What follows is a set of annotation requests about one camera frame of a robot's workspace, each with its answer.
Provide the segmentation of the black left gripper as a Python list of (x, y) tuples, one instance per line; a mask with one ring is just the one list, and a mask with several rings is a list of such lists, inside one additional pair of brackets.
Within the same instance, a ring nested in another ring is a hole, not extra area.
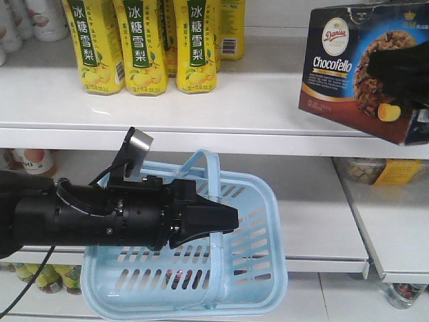
[(107, 246), (144, 246), (171, 249), (208, 237), (211, 233), (231, 233), (239, 227), (239, 211), (234, 207), (197, 198), (196, 182), (174, 179), (164, 184), (149, 176), (140, 182), (110, 178), (107, 189), (116, 206), (115, 220), (106, 225), (113, 230)]

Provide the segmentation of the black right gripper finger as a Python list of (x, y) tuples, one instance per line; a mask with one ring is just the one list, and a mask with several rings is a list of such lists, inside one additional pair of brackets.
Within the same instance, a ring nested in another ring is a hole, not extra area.
[(385, 94), (411, 103), (416, 109), (428, 108), (428, 42), (373, 52), (367, 72), (383, 82)]

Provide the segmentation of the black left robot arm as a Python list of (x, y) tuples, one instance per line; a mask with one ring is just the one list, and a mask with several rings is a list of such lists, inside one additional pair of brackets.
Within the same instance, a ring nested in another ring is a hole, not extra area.
[(112, 176), (102, 187), (1, 172), (2, 258), (24, 246), (174, 249), (238, 226), (238, 211), (198, 195), (193, 180)]

